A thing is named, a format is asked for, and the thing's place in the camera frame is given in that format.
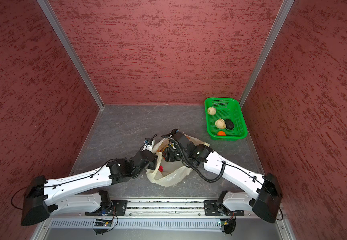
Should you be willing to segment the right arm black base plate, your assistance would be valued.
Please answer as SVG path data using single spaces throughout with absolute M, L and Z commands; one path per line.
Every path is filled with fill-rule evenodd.
M 204 202 L 204 213 L 207 217 L 221 216 L 221 217 L 242 217 L 244 211 L 230 211 L 223 204 L 213 200 L 205 200 Z

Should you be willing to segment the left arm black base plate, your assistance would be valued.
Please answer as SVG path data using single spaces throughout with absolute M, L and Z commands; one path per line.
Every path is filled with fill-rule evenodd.
M 124 216 L 127 208 L 127 200 L 114 200 L 101 203 L 100 207 L 93 212 L 85 212 L 86 216 Z

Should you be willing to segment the green plastic basket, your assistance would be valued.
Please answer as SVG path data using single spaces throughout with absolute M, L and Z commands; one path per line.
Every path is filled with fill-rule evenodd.
M 206 128 L 212 140 L 237 141 L 247 137 L 247 126 L 237 100 L 207 98 L 204 107 Z

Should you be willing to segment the translucent yellow plastic bag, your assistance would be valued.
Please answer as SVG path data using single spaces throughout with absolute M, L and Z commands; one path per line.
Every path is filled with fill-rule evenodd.
M 149 181 L 163 187 L 171 187 L 178 184 L 193 171 L 193 169 L 185 167 L 180 161 L 166 162 L 162 152 L 167 146 L 168 139 L 163 139 L 155 144 L 152 152 L 157 155 L 157 169 L 154 171 L 146 170 L 146 176 Z M 159 166 L 163 167 L 162 173 L 158 170 Z

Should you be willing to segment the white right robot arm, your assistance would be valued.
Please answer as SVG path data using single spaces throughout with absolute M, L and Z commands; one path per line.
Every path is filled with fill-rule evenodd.
M 275 175 L 249 171 L 204 144 L 195 145 L 178 130 L 162 138 L 169 140 L 170 154 L 204 181 L 215 183 L 225 179 L 245 192 L 245 197 L 238 197 L 229 191 L 220 194 L 217 208 L 224 215 L 251 211 L 268 223 L 283 220 L 280 209 L 282 190 Z

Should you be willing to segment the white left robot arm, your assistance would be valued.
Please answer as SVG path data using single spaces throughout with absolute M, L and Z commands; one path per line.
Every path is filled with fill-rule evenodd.
M 135 179 L 146 169 L 155 170 L 156 163 L 157 155 L 143 150 L 130 159 L 109 160 L 97 169 L 67 178 L 47 180 L 43 175 L 35 177 L 23 196 L 20 224 L 38 224 L 60 209 L 57 202 L 92 189 Z

